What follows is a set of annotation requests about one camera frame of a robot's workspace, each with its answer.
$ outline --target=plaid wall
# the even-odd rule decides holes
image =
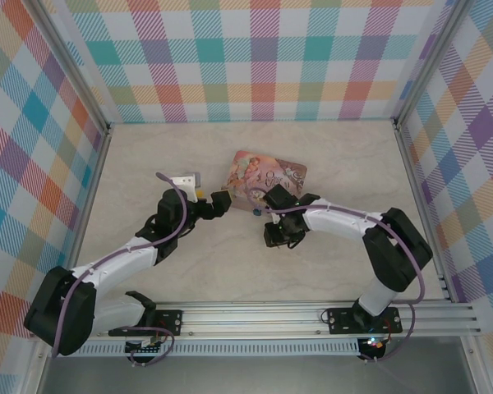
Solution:
[[[120,120],[146,122],[389,118],[445,0],[53,2],[71,51],[84,40],[93,58],[96,70],[81,68],[94,94],[107,87],[104,111],[109,101]]]
[[[30,357],[22,322],[66,261],[100,141],[21,1],[0,0],[0,394]]]
[[[478,306],[493,373],[493,0],[478,0],[404,128],[461,301]]]

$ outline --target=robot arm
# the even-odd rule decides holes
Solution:
[[[119,300],[102,300],[117,284],[136,273],[151,268],[166,259],[200,218],[220,218],[228,211],[232,200],[227,191],[211,195],[212,203],[198,199],[196,177],[172,178],[181,190],[187,206],[183,229],[170,241],[156,246],[148,245],[174,233],[182,222],[182,201],[174,189],[166,190],[157,205],[157,213],[122,248],[127,253],[116,255],[98,269],[96,260],[85,266],[66,270],[56,267],[44,278],[33,303],[25,316],[24,326],[49,345],[55,342],[62,300],[74,282],[86,271],[88,275],[73,292],[67,306],[58,352],[70,355],[78,350],[88,337],[98,332],[125,326],[156,327],[154,303],[143,295],[129,291]]]
[[[369,331],[376,325],[380,315],[399,292],[405,291],[417,277],[412,262],[400,245],[395,245],[386,231],[370,218],[390,227],[409,248],[422,269],[432,258],[429,245],[422,238],[411,221],[399,209],[391,208],[387,213],[360,213],[360,218],[348,211],[352,209],[328,210],[331,204],[318,195],[306,194],[300,199],[290,195],[277,185],[268,191],[264,200],[272,210],[284,210],[296,206],[307,206],[284,215],[273,214],[273,222],[265,224],[265,243],[269,247],[287,245],[294,248],[309,231],[326,231],[351,240],[362,240],[376,278],[365,293],[352,307],[352,318],[362,328]]]

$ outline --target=black mounting bracket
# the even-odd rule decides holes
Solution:
[[[152,322],[149,325],[149,327],[164,328],[165,330],[170,331],[175,337],[181,335],[181,326],[182,326],[182,310],[180,309],[155,310],[152,318]],[[157,332],[153,330],[132,331],[130,328],[127,330],[115,328],[114,330],[110,330],[108,332],[108,335],[110,337],[148,337],[148,336],[155,337],[157,335]]]
[[[398,308],[385,308],[380,316],[377,316],[376,322],[373,323],[371,330],[366,331],[352,316],[352,308],[328,308],[324,314],[325,322],[329,324],[329,333],[332,335],[339,334],[400,334],[402,332],[402,321]]]

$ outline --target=marble surface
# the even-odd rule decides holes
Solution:
[[[154,213],[170,176],[199,171],[206,195],[219,190],[234,154],[250,150],[308,167],[304,193],[368,211],[400,208],[422,228],[388,121],[229,122],[115,126],[79,264],[123,245]],[[158,266],[110,296],[138,290],[155,301],[354,300],[374,277],[361,242],[312,232],[294,250],[269,249],[267,218],[232,209],[199,221]],[[434,265],[426,298],[442,297]],[[418,284],[403,296],[415,297]]]

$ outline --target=gray floor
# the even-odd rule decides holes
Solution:
[[[422,228],[388,121],[121,125],[115,127],[79,263],[120,247],[154,213],[166,189],[156,171],[199,171],[209,195],[220,190],[240,149],[307,165],[304,192],[362,210],[394,206]],[[155,301],[354,300],[373,278],[361,242],[309,233],[294,250],[268,249],[265,221],[236,209],[199,221],[168,259],[126,280],[111,296],[138,290]],[[423,272],[426,298],[441,298],[433,264]],[[416,296],[418,284],[406,293]]]
[[[413,338],[393,359],[356,356],[175,357],[149,368],[125,358],[49,361],[41,393],[468,394],[472,380],[458,338]]]

